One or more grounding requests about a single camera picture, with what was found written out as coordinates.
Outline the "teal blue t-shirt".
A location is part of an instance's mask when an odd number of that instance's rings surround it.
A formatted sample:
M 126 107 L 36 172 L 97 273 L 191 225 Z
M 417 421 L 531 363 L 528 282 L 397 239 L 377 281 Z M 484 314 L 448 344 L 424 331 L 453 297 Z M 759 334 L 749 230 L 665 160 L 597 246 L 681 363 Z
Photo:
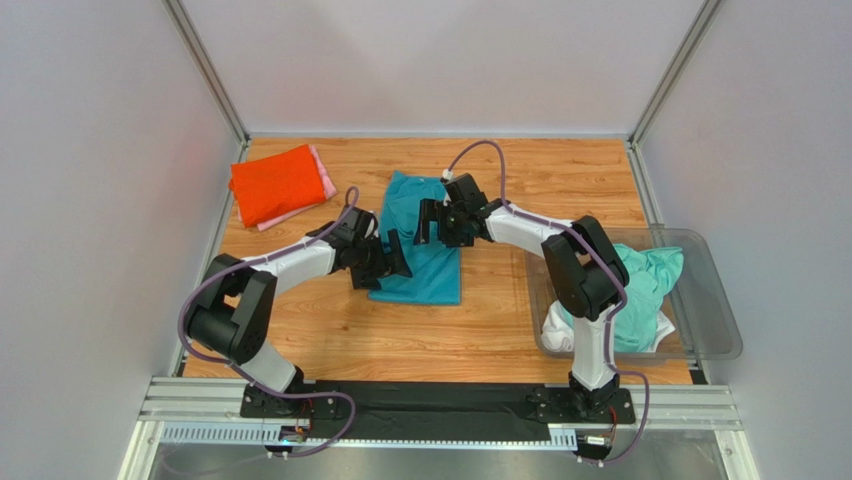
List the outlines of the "teal blue t-shirt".
M 437 239 L 437 227 L 430 226 L 430 241 L 416 245 L 420 202 L 442 200 L 444 186 L 436 177 L 407 175 L 396 171 L 388 184 L 379 216 L 379 232 L 384 243 L 395 230 L 412 276 L 391 275 L 379 281 L 380 288 L 368 293 L 373 301 L 450 306 L 461 303 L 461 252 Z

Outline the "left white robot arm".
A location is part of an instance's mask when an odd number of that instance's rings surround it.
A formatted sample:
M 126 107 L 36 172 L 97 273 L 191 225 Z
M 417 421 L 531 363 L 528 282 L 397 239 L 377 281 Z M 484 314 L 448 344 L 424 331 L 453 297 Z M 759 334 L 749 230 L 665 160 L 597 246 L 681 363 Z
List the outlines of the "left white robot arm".
M 302 370 L 267 339 L 274 301 L 341 270 L 349 271 L 355 290 L 377 291 L 386 277 L 413 275 L 398 231 L 380 233 L 373 213 L 349 205 L 337 220 L 288 247 L 255 257 L 215 257 L 181 308 L 179 339 L 192 355 L 243 375 L 250 405 L 296 416 L 311 399 Z

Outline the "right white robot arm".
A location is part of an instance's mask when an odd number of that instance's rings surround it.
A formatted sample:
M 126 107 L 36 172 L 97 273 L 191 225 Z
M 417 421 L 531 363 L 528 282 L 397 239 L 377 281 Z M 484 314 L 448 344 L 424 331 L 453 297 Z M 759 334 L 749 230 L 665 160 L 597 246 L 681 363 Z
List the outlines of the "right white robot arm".
M 447 247 L 478 239 L 518 247 L 544 260 L 556 299 L 573 319 L 574 359 L 565 387 L 535 390 L 536 417 L 546 423 L 636 422 L 630 392 L 614 364 L 613 321 L 625 305 L 629 275 L 600 223 L 591 216 L 555 220 L 504 199 L 490 201 L 473 177 L 442 180 L 441 200 L 419 203 L 415 244 L 436 237 Z

